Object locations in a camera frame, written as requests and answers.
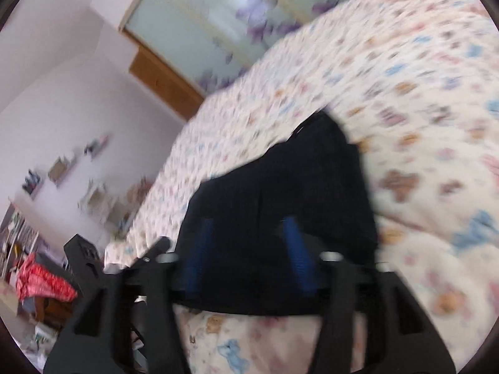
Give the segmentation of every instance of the bed sheet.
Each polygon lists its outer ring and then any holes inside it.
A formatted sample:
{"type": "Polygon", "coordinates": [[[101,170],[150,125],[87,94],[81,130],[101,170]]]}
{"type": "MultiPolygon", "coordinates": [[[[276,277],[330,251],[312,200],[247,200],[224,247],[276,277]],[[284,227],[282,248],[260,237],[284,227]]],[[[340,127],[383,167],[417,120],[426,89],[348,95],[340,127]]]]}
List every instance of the bed sheet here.
{"type": "MultiPolygon", "coordinates": [[[[106,263],[130,265],[160,235],[176,240],[202,180],[261,156],[326,107],[363,152],[379,258],[461,369],[499,315],[498,54],[479,0],[349,0],[205,101],[106,263]]],[[[320,325],[176,311],[194,374],[306,372],[320,325]]],[[[362,347],[358,337],[352,368],[362,347]]]]}

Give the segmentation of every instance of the metal screw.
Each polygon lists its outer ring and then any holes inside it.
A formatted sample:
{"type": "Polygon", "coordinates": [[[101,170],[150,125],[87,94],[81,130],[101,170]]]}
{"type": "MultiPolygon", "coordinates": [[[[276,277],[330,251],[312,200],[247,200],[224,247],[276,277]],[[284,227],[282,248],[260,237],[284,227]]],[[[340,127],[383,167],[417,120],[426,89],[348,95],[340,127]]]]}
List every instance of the metal screw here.
{"type": "Polygon", "coordinates": [[[338,252],[322,252],[320,258],[324,261],[341,261],[343,260],[343,255],[338,252]]]}
{"type": "Polygon", "coordinates": [[[393,271],[393,268],[392,268],[392,266],[390,266],[390,263],[388,263],[386,261],[381,261],[381,262],[376,263],[376,269],[380,273],[390,273],[393,271]]]}
{"type": "Polygon", "coordinates": [[[156,257],[158,263],[175,263],[179,259],[176,253],[163,253],[156,257]]]}

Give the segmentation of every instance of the black bag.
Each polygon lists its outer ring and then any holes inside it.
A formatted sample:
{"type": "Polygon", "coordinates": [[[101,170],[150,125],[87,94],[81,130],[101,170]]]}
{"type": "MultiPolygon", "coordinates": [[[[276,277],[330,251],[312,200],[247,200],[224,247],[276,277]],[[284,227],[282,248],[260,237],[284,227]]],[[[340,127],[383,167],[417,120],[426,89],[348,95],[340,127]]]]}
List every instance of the black bag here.
{"type": "Polygon", "coordinates": [[[376,247],[358,149],[320,111],[259,159],[201,184],[175,249],[173,297],[221,313],[316,314],[328,297],[319,253],[373,265],[376,247]]]}

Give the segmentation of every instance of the floral bedspread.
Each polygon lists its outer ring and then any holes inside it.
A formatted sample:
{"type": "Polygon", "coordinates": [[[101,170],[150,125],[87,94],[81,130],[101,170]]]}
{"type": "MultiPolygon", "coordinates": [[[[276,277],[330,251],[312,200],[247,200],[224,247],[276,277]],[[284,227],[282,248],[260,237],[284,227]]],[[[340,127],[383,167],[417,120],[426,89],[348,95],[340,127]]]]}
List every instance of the floral bedspread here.
{"type": "MultiPolygon", "coordinates": [[[[499,33],[479,0],[349,0],[276,44],[184,128],[106,263],[176,240],[203,179],[261,156],[322,107],[364,153],[379,258],[461,369],[499,315],[499,33]]],[[[177,312],[193,373],[304,373],[320,324],[177,312]]]]}

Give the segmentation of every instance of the clutter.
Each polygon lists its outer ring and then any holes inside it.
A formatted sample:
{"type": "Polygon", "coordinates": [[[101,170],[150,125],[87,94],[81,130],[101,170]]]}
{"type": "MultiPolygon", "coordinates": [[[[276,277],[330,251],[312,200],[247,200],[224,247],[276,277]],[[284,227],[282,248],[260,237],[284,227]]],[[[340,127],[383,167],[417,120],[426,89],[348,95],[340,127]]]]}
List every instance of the clutter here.
{"type": "Polygon", "coordinates": [[[40,371],[43,372],[48,355],[56,344],[58,333],[45,324],[38,323],[35,333],[31,338],[24,340],[17,345],[22,350],[26,358],[40,371]]]}
{"type": "MultiPolygon", "coordinates": [[[[138,196],[145,196],[144,188],[138,190],[138,196]]],[[[84,197],[79,201],[78,208],[116,236],[116,239],[126,235],[132,224],[139,206],[126,204],[118,196],[111,194],[102,181],[90,180],[84,197]]]]}
{"type": "Polygon", "coordinates": [[[126,194],[128,203],[138,206],[142,205],[152,186],[153,183],[151,183],[146,177],[142,177],[139,183],[134,184],[128,190],[126,194]]]}
{"type": "Polygon", "coordinates": [[[96,157],[99,152],[107,145],[108,141],[109,135],[103,135],[98,139],[94,139],[85,147],[83,153],[85,154],[85,156],[90,156],[90,159],[93,160],[94,157],[96,157]]]}
{"type": "Polygon", "coordinates": [[[35,296],[55,298],[63,302],[73,301],[77,296],[76,290],[66,280],[36,263],[35,256],[35,253],[30,254],[17,273],[16,291],[19,301],[35,296]]]}
{"type": "Polygon", "coordinates": [[[22,189],[28,193],[30,197],[34,197],[37,192],[37,188],[39,188],[41,184],[41,176],[35,171],[28,170],[28,177],[24,179],[22,189]]]}

